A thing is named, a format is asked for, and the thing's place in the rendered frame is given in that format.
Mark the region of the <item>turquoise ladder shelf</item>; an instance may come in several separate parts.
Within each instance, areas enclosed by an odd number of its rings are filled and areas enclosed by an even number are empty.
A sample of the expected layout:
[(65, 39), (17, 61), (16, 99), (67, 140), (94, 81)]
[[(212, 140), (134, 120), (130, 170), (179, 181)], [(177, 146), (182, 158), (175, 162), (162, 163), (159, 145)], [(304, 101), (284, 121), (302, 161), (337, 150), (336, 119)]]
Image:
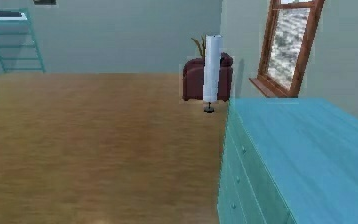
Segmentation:
[(45, 65), (27, 8), (0, 9), (20, 12), (22, 17), (0, 17), (0, 66), (4, 73), (42, 72)]

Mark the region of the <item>brown wooden framed window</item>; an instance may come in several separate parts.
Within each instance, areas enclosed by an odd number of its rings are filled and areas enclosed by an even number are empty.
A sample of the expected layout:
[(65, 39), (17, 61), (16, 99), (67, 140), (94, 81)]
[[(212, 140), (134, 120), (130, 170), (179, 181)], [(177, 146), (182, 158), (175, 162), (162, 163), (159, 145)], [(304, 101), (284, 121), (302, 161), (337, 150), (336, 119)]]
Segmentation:
[(251, 83), (266, 97), (299, 95), (325, 0), (270, 0), (262, 52)]

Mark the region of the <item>white cylinder floor lamp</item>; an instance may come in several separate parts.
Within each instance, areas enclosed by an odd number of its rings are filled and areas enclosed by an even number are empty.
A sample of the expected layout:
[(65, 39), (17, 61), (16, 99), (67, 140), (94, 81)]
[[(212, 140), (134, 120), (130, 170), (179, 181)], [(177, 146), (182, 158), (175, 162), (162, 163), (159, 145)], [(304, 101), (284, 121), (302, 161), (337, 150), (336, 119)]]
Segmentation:
[(203, 101), (206, 103), (204, 111), (206, 113), (214, 112), (211, 104), (217, 101), (221, 43), (221, 35), (208, 35), (206, 37), (203, 85)]

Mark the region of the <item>brown dry house plant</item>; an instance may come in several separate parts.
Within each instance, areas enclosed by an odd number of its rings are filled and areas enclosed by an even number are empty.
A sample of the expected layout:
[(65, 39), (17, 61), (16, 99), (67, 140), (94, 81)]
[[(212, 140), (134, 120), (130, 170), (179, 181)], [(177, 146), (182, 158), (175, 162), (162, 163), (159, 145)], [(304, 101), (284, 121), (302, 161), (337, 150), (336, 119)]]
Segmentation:
[(202, 36), (201, 40), (197, 40), (195, 38), (192, 38), (192, 41), (197, 46), (197, 49), (199, 51), (199, 55), (202, 58), (205, 58), (205, 51), (206, 51), (206, 36)]

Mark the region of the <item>turquoise chest of drawers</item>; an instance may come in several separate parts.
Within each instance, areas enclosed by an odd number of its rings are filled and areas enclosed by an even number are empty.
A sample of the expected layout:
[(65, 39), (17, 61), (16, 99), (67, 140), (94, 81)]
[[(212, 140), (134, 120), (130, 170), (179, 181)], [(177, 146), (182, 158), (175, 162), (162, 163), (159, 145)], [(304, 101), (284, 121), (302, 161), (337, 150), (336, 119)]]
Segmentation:
[(358, 119), (321, 98), (228, 105), (219, 224), (358, 224)]

